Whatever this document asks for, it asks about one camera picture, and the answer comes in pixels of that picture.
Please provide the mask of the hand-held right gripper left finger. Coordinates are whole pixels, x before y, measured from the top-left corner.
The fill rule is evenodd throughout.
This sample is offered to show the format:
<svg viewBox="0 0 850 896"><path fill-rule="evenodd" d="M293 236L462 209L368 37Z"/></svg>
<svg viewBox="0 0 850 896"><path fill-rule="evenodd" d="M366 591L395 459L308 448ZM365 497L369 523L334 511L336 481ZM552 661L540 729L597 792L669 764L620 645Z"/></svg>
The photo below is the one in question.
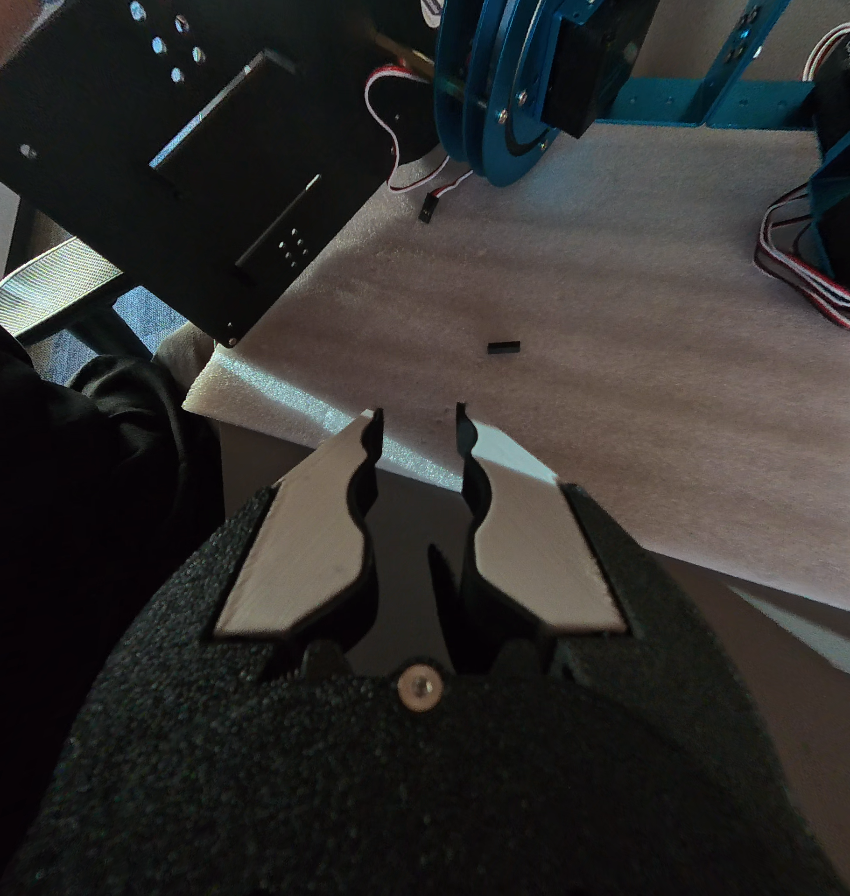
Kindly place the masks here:
<svg viewBox="0 0 850 896"><path fill-rule="evenodd" d="M214 638L300 639L349 595L365 555L351 485L372 471L382 438L382 412L365 410L276 483Z"/></svg>

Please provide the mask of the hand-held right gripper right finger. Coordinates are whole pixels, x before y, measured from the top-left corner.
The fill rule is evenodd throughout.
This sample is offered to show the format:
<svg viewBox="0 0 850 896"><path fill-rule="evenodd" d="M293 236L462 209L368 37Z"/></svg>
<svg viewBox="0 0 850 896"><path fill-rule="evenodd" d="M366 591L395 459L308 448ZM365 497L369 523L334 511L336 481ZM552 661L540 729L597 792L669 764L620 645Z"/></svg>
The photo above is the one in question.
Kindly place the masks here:
<svg viewBox="0 0 850 896"><path fill-rule="evenodd" d="M559 477L507 433L456 409L471 511L464 607L488 635L625 633Z"/></svg>

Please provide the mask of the white foam sheet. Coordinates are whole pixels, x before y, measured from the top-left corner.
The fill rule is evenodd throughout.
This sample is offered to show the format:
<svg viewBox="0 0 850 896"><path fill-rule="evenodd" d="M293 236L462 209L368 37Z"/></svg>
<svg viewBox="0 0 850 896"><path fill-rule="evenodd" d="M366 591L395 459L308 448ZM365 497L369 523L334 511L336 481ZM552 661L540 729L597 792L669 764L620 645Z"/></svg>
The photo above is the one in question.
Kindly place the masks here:
<svg viewBox="0 0 850 896"><path fill-rule="evenodd" d="M816 163L806 132L594 126L428 225L381 189L185 408L313 445L381 407L385 465L459 490L462 401L645 546L850 611L850 333L752 263Z"/></svg>

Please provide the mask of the person's black clothing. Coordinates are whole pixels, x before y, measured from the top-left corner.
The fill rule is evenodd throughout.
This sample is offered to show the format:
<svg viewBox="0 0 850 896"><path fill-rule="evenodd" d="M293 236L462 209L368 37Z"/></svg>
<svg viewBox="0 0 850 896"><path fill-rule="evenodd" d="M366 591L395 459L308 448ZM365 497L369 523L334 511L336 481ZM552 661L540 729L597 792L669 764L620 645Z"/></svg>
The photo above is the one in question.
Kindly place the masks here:
<svg viewBox="0 0 850 896"><path fill-rule="evenodd" d="M0 876L120 636L223 521L218 441L151 360L44 379L0 326Z"/></svg>

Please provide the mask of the clear plastic strip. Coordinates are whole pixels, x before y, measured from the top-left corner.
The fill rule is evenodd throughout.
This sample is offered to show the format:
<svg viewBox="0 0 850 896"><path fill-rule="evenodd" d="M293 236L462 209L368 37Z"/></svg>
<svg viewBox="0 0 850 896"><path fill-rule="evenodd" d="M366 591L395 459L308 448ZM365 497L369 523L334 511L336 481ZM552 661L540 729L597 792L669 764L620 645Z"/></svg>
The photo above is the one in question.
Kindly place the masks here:
<svg viewBox="0 0 850 896"><path fill-rule="evenodd" d="M728 584L727 587L802 644L825 658L833 667L850 675L850 638L789 610L778 608L774 603L751 595L742 588L732 584Z"/></svg>

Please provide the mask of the grey mesh chair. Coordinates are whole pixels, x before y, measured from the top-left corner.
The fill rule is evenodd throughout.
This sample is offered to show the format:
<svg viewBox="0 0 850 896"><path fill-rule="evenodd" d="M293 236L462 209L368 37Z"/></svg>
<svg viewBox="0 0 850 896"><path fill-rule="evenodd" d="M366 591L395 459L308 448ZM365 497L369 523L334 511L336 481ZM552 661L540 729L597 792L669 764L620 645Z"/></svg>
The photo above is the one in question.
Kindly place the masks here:
<svg viewBox="0 0 850 896"><path fill-rule="evenodd" d="M101 354L150 357L183 318L25 199L5 276L0 324L43 378L64 384Z"/></svg>

